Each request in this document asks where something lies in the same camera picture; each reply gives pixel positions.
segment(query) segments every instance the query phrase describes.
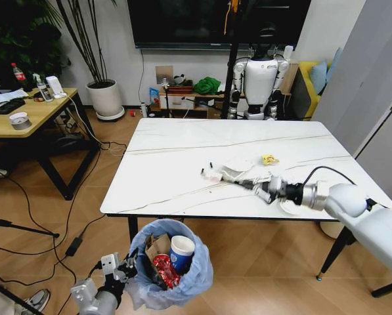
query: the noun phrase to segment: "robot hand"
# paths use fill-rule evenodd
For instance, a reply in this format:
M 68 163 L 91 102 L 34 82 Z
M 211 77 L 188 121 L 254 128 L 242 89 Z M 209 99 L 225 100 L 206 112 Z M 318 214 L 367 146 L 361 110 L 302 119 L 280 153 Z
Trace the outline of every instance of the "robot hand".
M 128 279 L 137 275 L 136 248 L 131 255 L 119 262 L 118 253 L 103 256 L 89 273 L 86 280 L 81 280 L 70 289 L 72 297 L 79 306 L 80 315 L 114 315 L 121 303 L 121 296 Z M 102 269 L 104 285 L 96 288 L 90 278 L 95 269 Z

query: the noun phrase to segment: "yellow snack wrapper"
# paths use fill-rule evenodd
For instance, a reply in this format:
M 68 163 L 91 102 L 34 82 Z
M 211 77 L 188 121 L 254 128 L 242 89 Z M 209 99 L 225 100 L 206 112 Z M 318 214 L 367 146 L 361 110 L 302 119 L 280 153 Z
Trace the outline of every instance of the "yellow snack wrapper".
M 276 159 L 271 154 L 265 154 L 261 156 L 261 158 L 263 159 L 263 165 L 271 165 L 271 164 L 279 163 L 279 160 Z

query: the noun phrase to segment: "plastic bag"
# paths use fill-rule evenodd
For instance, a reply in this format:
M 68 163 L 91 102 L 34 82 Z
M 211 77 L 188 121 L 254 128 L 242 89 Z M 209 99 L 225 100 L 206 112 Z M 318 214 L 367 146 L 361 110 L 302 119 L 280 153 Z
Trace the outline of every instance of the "plastic bag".
M 142 259 L 146 256 L 144 253 L 146 237 L 151 234 L 158 237 L 165 233 L 170 238 L 175 235 L 186 236 L 196 244 L 190 270 L 181 277 L 177 287 L 167 291 L 152 283 L 152 280 L 146 276 L 142 264 Z M 130 253 L 136 247 L 139 247 L 137 276 L 130 279 L 129 284 L 125 286 L 125 291 L 130 294 L 135 310 L 142 305 L 146 305 L 147 308 L 154 310 L 164 310 L 172 305 L 184 306 L 193 297 L 211 287 L 213 283 L 213 267 L 210 262 L 209 249 L 185 224 L 171 219 L 156 220 L 147 224 L 133 238 Z

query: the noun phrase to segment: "marble table top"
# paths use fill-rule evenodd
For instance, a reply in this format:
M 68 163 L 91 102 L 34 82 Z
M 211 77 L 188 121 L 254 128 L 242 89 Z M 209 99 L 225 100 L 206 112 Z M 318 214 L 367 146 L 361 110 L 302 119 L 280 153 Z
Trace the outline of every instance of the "marble table top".
M 263 166 L 261 156 L 280 160 Z M 319 165 L 341 171 L 372 199 L 392 201 L 331 135 L 315 121 L 237 121 L 217 119 L 141 119 L 101 205 L 116 215 L 236 217 L 332 220 L 325 211 L 298 207 L 290 201 L 267 205 L 249 190 L 206 180 L 200 171 L 220 168 L 230 160 L 248 160 L 245 178 L 269 173 L 303 182 Z M 331 186 L 347 182 L 326 169 L 311 181 Z

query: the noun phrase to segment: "red object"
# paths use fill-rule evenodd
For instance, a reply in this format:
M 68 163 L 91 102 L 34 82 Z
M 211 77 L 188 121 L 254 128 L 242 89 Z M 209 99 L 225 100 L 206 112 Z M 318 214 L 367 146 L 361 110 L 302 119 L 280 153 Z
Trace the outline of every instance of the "red object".
M 19 83 L 22 84 L 22 81 L 26 80 L 26 76 L 25 76 L 24 72 L 21 69 L 19 69 L 18 67 L 16 67 L 16 64 L 14 62 L 11 64 L 11 66 L 13 67 L 14 76 L 19 81 Z
M 179 284 L 181 277 L 176 273 L 168 255 L 156 255 L 153 263 L 163 282 L 170 289 L 173 289 Z

